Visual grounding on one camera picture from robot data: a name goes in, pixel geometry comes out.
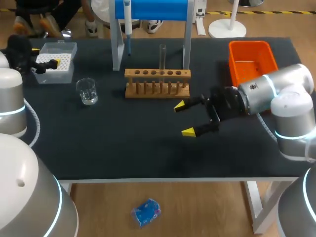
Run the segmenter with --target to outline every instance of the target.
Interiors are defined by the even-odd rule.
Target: glass test tube
[[[161,44],[159,46],[159,69],[160,69],[160,74],[163,75],[163,71],[165,69],[165,64],[166,64],[166,45]]]

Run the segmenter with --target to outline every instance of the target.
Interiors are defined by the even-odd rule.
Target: orange box
[[[278,70],[270,46],[265,41],[230,42],[229,68],[233,86]]]

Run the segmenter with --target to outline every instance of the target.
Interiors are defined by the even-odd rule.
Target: blue pipette stand
[[[131,0],[132,19],[186,21],[183,69],[189,69],[194,0]],[[124,19],[123,0],[109,1],[113,71],[119,71],[124,41],[119,19]]]

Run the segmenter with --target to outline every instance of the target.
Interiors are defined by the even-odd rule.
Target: yellow black tape
[[[230,16],[231,11],[209,11],[207,15],[225,15]],[[316,11],[238,11],[237,14],[305,14],[313,15]]]

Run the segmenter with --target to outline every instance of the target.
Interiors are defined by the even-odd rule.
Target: black tabletop
[[[256,40],[270,44],[279,68],[300,62],[290,39]],[[47,41],[32,42],[41,47]],[[24,76],[25,98],[41,123],[33,148],[58,179],[296,177],[310,166],[282,157],[256,116],[224,121],[218,133],[188,138],[182,130],[208,120],[202,106],[176,114],[177,99],[125,99],[124,69],[158,68],[161,43],[167,48],[166,68],[180,69],[181,39],[134,39],[132,56],[124,55],[120,72],[112,71],[109,40],[75,42],[73,83],[37,85],[32,75]],[[192,39],[191,96],[230,82],[229,42]],[[83,77],[97,82],[99,101],[90,107],[76,93],[76,81]],[[271,115],[263,118],[273,130]],[[23,140],[30,142],[34,132],[28,114]]]

